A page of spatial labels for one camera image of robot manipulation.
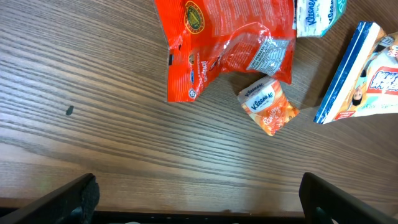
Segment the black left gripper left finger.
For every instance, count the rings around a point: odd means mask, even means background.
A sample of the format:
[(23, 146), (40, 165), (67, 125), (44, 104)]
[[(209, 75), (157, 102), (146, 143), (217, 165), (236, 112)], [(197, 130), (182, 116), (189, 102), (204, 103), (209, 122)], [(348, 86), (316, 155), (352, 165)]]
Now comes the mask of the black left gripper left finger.
[(1, 217), (1, 224), (89, 224), (100, 199), (96, 177), (87, 173), (38, 200)]

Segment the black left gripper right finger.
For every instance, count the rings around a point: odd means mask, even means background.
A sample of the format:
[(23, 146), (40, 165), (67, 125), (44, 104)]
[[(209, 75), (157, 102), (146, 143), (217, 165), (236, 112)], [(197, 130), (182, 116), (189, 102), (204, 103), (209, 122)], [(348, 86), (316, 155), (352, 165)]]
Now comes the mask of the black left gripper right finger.
[(395, 218), (372, 208), (317, 175), (306, 172), (299, 188), (305, 222), (397, 224)]

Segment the orange tissue pack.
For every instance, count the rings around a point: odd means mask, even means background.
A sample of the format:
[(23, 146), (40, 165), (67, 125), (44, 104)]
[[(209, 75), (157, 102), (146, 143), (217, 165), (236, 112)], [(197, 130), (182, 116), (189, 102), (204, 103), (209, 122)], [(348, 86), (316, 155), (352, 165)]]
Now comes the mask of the orange tissue pack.
[(241, 90), (238, 101), (243, 110), (270, 136), (300, 113), (284, 95), (279, 81), (269, 76)]

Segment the beige wet wipes pack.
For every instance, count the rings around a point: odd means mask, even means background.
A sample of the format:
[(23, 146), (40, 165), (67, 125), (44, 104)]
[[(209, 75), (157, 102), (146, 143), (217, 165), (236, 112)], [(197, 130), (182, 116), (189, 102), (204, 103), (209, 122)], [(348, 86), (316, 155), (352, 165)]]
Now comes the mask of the beige wet wipes pack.
[(397, 33), (360, 22), (314, 122), (397, 113)]

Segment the teal tissue pack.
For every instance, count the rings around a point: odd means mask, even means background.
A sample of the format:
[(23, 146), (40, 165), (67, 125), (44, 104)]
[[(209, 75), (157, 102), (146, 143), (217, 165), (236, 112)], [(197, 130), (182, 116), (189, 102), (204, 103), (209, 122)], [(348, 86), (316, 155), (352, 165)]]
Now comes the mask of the teal tissue pack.
[(297, 37), (323, 37), (344, 14), (347, 0), (297, 0)]

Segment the red snack bag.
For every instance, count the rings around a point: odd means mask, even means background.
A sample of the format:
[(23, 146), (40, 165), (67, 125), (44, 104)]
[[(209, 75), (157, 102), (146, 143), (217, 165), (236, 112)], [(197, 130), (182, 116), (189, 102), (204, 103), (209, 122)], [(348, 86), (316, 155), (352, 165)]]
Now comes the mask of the red snack bag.
[(169, 49), (168, 102), (191, 102), (221, 73), (292, 82), (293, 0), (155, 0)]

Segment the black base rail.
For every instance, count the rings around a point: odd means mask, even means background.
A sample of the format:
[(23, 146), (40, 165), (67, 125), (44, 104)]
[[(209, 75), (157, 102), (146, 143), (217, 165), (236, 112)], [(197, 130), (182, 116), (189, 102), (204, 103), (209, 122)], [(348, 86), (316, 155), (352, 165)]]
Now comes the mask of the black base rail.
[[(66, 217), (55, 218), (46, 213), (41, 217), (25, 217), (21, 220), (4, 219), (8, 214), (15, 212), (15, 208), (1, 209), (1, 223), (82, 223), (83, 214), (77, 208)], [(191, 215), (191, 214), (166, 214), (166, 213), (129, 213), (95, 211), (91, 218), (92, 223), (178, 223), (178, 224), (304, 224), (302, 217), (253, 217), (233, 215)]]

